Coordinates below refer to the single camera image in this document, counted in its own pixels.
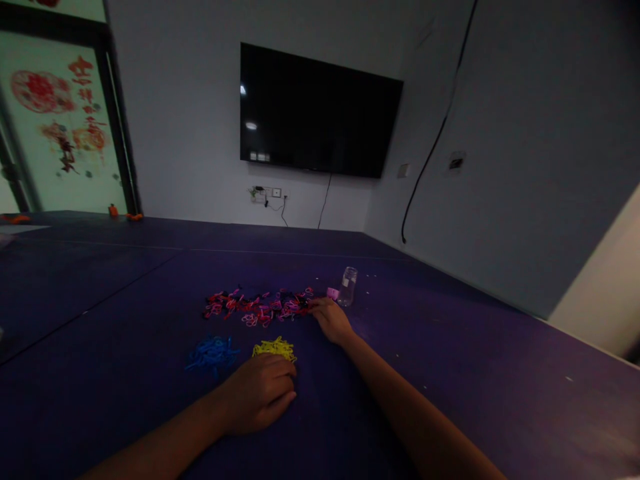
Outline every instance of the light switch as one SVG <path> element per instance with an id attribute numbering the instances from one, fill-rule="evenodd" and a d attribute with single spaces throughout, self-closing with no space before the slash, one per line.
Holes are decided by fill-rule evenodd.
<path id="1" fill-rule="evenodd" d="M 398 170 L 398 178 L 407 178 L 409 176 L 410 163 L 403 163 Z"/>

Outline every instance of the yellow rubber band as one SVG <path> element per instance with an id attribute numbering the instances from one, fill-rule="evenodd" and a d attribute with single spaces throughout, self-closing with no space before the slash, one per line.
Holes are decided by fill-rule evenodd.
<path id="1" fill-rule="evenodd" d="M 288 343 L 286 340 L 282 340 L 282 337 L 276 338 L 275 341 L 262 340 L 262 345 L 256 345 L 253 347 L 253 355 L 260 355 L 261 353 L 274 353 L 276 355 L 282 355 L 284 358 L 294 363 L 298 358 L 293 356 L 293 344 Z"/>

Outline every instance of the wall-mounted tv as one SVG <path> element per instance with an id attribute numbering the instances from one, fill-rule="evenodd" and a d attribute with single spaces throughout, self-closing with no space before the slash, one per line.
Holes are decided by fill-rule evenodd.
<path id="1" fill-rule="evenodd" d="M 242 43 L 240 158 L 380 178 L 402 86 Z"/>

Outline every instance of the clear plastic bottle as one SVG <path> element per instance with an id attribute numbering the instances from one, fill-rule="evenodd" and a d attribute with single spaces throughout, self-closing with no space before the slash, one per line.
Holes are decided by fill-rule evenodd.
<path id="1" fill-rule="evenodd" d="M 347 267 L 345 274 L 342 276 L 342 284 L 340 285 L 340 294 L 336 303 L 341 307 L 348 307 L 353 303 L 353 292 L 355 290 L 355 282 L 358 278 L 358 270 L 353 267 Z"/>

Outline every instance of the right hand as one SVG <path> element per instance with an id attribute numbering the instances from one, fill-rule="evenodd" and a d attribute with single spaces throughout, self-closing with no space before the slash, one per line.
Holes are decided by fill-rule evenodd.
<path id="1" fill-rule="evenodd" d="M 311 300 L 309 313 L 314 316 L 325 336 L 336 345 L 344 347 L 345 342 L 355 335 L 345 312 L 332 299 Z"/>
<path id="2" fill-rule="evenodd" d="M 244 435 L 278 420 L 296 397 L 293 364 L 281 355 L 263 353 L 246 361 L 208 396 L 212 408 L 225 412 L 223 434 Z"/>

